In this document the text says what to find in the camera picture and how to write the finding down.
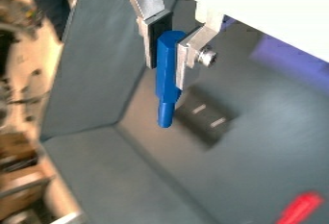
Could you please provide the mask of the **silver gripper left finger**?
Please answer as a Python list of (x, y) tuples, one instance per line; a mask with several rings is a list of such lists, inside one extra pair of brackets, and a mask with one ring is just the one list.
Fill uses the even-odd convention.
[(129, 0), (137, 14), (140, 34), (145, 41), (149, 68), (157, 67), (157, 39), (173, 29), (173, 12), (164, 0)]

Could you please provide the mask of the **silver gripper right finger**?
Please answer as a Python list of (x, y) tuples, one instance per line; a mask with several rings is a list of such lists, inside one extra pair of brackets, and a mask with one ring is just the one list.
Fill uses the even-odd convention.
[(196, 19), (203, 23), (178, 43), (177, 87), (188, 88), (199, 77), (200, 65), (215, 64), (216, 52), (209, 45), (221, 30), (224, 14), (205, 3), (197, 3)]

